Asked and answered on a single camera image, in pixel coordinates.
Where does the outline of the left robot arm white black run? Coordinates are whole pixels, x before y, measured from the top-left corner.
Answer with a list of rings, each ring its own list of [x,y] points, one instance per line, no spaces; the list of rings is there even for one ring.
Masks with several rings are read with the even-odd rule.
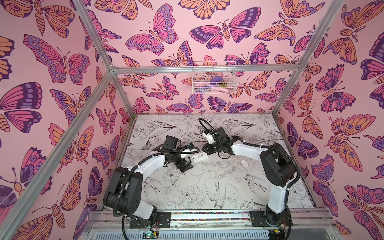
[[[118,167],[113,171],[103,205],[113,209],[115,218],[130,217],[146,221],[148,225],[157,221],[157,207],[142,200],[143,183],[154,171],[166,168],[170,163],[174,163],[182,173],[193,167],[186,156],[197,154],[200,149],[192,143],[179,146],[179,141],[166,136],[165,142],[143,160],[131,167]]]

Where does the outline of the white battery cover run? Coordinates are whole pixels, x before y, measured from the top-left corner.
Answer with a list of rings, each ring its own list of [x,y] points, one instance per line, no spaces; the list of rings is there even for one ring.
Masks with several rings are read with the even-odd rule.
[[[249,167],[249,164],[245,161],[245,160],[242,160],[241,161],[241,165],[246,169]]]

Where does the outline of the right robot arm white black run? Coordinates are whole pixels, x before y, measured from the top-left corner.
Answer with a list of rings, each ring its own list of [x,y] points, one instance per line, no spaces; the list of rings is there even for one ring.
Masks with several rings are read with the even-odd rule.
[[[271,185],[264,218],[271,227],[289,223],[291,216],[288,207],[289,192],[292,185],[300,179],[300,170],[285,149],[277,143],[272,146],[257,145],[247,143],[238,136],[230,137],[223,128],[214,129],[203,118],[199,118],[199,123],[204,128],[203,136],[208,141],[203,147],[203,152],[208,156],[225,153],[262,163],[266,178]]]

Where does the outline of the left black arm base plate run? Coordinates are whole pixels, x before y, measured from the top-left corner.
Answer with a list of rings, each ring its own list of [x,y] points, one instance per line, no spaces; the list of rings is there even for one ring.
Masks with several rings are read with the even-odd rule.
[[[156,212],[149,219],[135,217],[130,222],[130,229],[168,229],[171,225],[171,212]]]

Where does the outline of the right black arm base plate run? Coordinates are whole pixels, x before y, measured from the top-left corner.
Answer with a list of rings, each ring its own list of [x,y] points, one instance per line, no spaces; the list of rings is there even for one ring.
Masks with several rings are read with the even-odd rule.
[[[249,219],[253,227],[283,229],[293,225],[286,210],[283,210],[283,212],[279,214],[270,210],[250,211]]]

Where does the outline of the white remote control green sticker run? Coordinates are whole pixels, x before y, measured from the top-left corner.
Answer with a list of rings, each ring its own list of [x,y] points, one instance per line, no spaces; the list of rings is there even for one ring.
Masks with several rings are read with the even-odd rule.
[[[197,153],[197,154],[194,154],[194,155],[190,155],[188,157],[189,161],[194,164],[194,163],[198,163],[198,162],[201,162],[201,161],[206,161],[209,159],[209,156],[207,155],[207,153],[205,152],[200,152],[200,153]]]

